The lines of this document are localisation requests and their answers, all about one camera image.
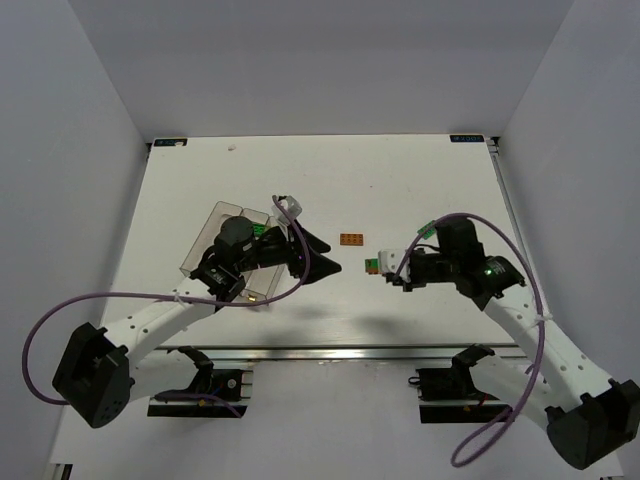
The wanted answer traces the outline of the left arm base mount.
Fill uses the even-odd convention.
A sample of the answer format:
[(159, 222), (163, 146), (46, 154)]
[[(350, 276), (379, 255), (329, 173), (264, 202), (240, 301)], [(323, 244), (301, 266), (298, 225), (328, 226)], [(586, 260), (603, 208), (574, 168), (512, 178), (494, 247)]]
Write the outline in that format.
[(149, 400), (150, 418), (241, 419), (253, 393), (253, 370), (201, 369), (188, 387), (161, 392)]

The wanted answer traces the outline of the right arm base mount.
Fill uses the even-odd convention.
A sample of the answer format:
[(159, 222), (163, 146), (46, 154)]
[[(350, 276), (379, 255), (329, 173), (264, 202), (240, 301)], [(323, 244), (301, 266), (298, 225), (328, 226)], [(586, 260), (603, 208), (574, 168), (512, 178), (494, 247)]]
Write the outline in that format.
[(422, 368), (408, 378), (419, 399), (422, 424), (484, 424), (507, 406), (461, 380), (452, 368)]

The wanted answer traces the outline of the orange lego plate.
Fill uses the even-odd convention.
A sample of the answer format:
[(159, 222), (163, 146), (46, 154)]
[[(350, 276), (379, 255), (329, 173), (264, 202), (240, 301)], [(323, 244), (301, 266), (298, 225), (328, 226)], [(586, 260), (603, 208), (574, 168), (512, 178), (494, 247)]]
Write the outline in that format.
[(341, 246), (357, 246), (364, 245), (364, 235), (361, 233), (341, 233), (339, 235), (339, 244)]

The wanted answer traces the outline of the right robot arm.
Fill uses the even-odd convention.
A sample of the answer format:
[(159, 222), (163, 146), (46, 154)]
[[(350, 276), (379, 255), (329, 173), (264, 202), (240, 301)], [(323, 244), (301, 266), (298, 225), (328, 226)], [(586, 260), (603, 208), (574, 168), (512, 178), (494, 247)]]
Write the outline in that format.
[(527, 263), (515, 267), (489, 256), (478, 240), (475, 214), (448, 214), (428, 224), (438, 244), (427, 253), (417, 241), (405, 250), (381, 250), (385, 280), (411, 292), (451, 283), (481, 313), (499, 325), (530, 362), (521, 371), (488, 346), (472, 345), (455, 355), (447, 373), (418, 375), (424, 400), (495, 398), (506, 408), (495, 418), (501, 438), (519, 416), (543, 429), (559, 456), (584, 470), (636, 438), (639, 387), (618, 382), (591, 361), (545, 315)]

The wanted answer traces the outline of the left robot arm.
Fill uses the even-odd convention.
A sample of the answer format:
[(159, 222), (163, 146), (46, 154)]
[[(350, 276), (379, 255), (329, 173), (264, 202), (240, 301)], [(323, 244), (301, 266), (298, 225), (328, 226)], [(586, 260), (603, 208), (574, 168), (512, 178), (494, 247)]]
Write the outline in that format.
[(71, 335), (53, 379), (54, 389), (93, 427), (113, 421), (144, 396), (161, 401), (223, 403), (238, 400), (213, 362), (192, 346), (154, 356), (179, 331), (216, 314), (246, 287), (245, 273), (284, 265), (304, 285), (337, 274), (330, 246), (299, 223), (255, 235), (242, 216), (224, 220), (212, 244), (174, 292), (105, 327), (89, 323)]

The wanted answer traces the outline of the orange long lego brick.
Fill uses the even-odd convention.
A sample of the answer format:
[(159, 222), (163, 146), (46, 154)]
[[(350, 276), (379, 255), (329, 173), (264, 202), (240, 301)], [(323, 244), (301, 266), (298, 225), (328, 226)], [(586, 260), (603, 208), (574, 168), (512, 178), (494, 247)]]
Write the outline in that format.
[(379, 275), (380, 274), (380, 269), (379, 269), (379, 266), (377, 264), (368, 264), (365, 267), (365, 272), (368, 275)]

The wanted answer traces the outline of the dark green square lego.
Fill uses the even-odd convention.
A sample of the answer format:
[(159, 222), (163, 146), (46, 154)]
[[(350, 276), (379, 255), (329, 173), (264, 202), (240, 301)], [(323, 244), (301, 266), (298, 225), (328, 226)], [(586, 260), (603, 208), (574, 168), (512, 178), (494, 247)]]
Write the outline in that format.
[(264, 234), (266, 230), (267, 228), (265, 225), (259, 225), (259, 224), (253, 225), (253, 232), (255, 237), (260, 237), (261, 235)]

